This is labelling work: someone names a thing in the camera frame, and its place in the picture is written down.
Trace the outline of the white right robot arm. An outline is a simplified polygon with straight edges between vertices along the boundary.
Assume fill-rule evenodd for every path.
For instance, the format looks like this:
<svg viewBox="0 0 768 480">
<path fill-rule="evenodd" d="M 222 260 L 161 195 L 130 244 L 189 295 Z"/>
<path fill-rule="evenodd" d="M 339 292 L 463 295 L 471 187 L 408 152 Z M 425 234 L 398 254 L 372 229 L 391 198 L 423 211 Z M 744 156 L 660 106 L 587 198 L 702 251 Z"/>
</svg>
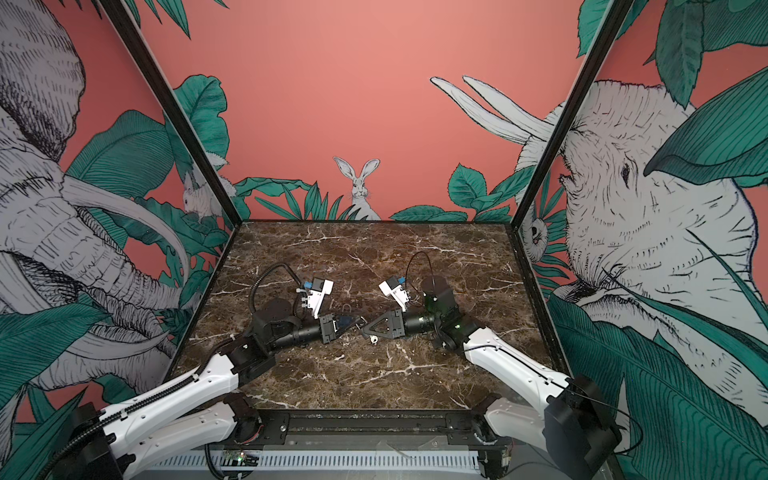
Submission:
<svg viewBox="0 0 768 480">
<path fill-rule="evenodd" d="M 382 337 L 397 339 L 431 331 L 438 346 L 487 371 L 524 399 L 496 398 L 480 411 L 497 437 L 511 437 L 546 451 L 571 479 L 591 479 L 614 453 L 622 433 L 597 385 L 580 375 L 553 370 L 506 343 L 490 327 L 461 311 L 441 276 L 422 283 L 423 306 L 411 309 L 403 277 L 380 283 L 397 308 L 378 317 Z"/>
</svg>

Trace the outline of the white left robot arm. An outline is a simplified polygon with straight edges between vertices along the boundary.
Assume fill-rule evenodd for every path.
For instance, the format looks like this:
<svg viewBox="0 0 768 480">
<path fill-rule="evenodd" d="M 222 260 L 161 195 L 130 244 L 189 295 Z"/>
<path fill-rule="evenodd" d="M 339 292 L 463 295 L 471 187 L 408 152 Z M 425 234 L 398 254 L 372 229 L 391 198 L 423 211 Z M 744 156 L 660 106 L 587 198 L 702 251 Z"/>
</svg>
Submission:
<svg viewBox="0 0 768 480">
<path fill-rule="evenodd" d="M 274 367 L 278 351 L 329 343 L 361 320 L 351 313 L 330 313 L 304 326 L 293 303 L 274 299 L 253 311 L 244 332 L 217 344 L 192 370 L 101 411 L 77 408 L 62 446 L 37 476 L 130 479 L 198 447 L 220 442 L 248 446 L 265 426 L 241 387 Z"/>
</svg>

